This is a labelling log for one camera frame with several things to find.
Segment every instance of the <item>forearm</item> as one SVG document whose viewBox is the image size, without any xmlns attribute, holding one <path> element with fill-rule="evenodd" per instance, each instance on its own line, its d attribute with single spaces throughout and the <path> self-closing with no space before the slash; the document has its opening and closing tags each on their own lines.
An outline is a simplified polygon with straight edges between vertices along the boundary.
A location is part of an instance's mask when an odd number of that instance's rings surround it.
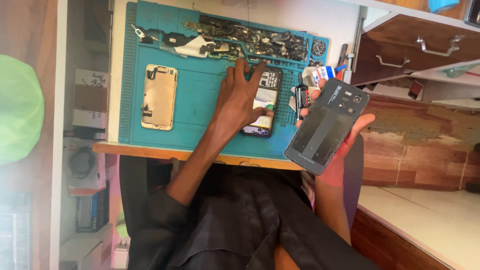
<svg viewBox="0 0 480 270">
<path fill-rule="evenodd" d="M 343 159 L 333 160 L 315 178 L 315 214 L 349 245 L 350 230 L 343 203 Z"/>
<path fill-rule="evenodd" d="M 209 125 L 183 168 L 167 185 L 167 194 L 185 206 L 190 205 L 205 173 L 227 142 L 216 133 L 215 124 Z"/>
</svg>

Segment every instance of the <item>teal silicone mat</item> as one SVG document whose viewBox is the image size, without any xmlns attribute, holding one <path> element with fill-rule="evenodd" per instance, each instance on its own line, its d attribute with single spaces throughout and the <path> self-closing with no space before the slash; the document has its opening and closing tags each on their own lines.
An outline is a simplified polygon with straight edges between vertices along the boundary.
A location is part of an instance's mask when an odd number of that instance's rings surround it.
<svg viewBox="0 0 480 270">
<path fill-rule="evenodd" d="M 176 32 L 186 36 L 197 36 L 192 30 L 184 29 L 183 23 L 198 22 L 200 12 L 138 1 L 127 3 L 123 75 L 120 104 L 119 142 L 132 145 L 193 150 L 205 132 L 215 109 L 227 59 L 181 57 L 160 50 L 154 44 L 140 43 L 131 25 L 141 27 L 146 34 L 161 40 L 164 33 Z M 240 21 L 242 25 L 283 32 L 288 29 Z M 311 34 L 292 31 L 303 36 L 311 45 L 314 38 L 326 44 L 328 39 Z M 306 63 L 275 58 L 272 66 L 283 69 L 284 77 L 280 97 L 275 110 L 273 132 L 270 138 L 245 136 L 238 133 L 224 148 L 222 154 L 285 160 L 283 151 L 295 134 L 295 112 L 288 106 L 293 95 L 291 88 L 298 84 L 298 72 Z M 149 64 L 163 65 L 178 70 L 178 85 L 175 99 L 173 128 L 170 131 L 147 129 L 141 126 L 144 94 L 145 68 Z"/>
</svg>

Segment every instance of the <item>shirt sleeve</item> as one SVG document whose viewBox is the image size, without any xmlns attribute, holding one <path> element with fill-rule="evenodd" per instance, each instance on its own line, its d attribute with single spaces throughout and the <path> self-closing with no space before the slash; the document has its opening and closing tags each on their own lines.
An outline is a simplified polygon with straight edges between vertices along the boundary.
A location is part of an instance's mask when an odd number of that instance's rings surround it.
<svg viewBox="0 0 480 270">
<path fill-rule="evenodd" d="M 173 252 L 175 240 L 188 220 L 189 208 L 170 197 L 164 189 L 152 194 L 145 206 L 147 222 L 130 235 L 128 269 L 163 269 Z"/>
</svg>

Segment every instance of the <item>glue tube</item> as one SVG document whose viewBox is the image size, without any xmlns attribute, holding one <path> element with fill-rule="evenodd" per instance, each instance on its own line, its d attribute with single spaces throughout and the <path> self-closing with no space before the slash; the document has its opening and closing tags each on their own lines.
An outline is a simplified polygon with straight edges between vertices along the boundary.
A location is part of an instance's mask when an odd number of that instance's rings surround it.
<svg viewBox="0 0 480 270">
<path fill-rule="evenodd" d="M 315 84 L 318 86 L 318 81 L 320 81 L 320 79 L 328 80 L 330 78 L 335 78 L 335 75 L 346 67 L 347 67 L 346 64 L 343 64 L 336 68 L 333 68 L 331 66 L 318 67 L 316 70 L 312 72 L 313 80 L 315 81 Z"/>
</svg>

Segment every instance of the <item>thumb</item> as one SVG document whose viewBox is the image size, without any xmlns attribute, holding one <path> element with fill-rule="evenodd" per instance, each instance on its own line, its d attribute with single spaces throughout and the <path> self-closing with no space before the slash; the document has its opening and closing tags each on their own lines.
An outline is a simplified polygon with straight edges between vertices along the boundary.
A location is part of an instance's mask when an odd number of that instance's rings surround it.
<svg viewBox="0 0 480 270">
<path fill-rule="evenodd" d="M 250 123 L 257 121 L 257 119 L 263 115 L 273 116 L 273 111 L 263 107 L 257 107 L 253 109 L 252 116 L 250 117 Z"/>
</svg>

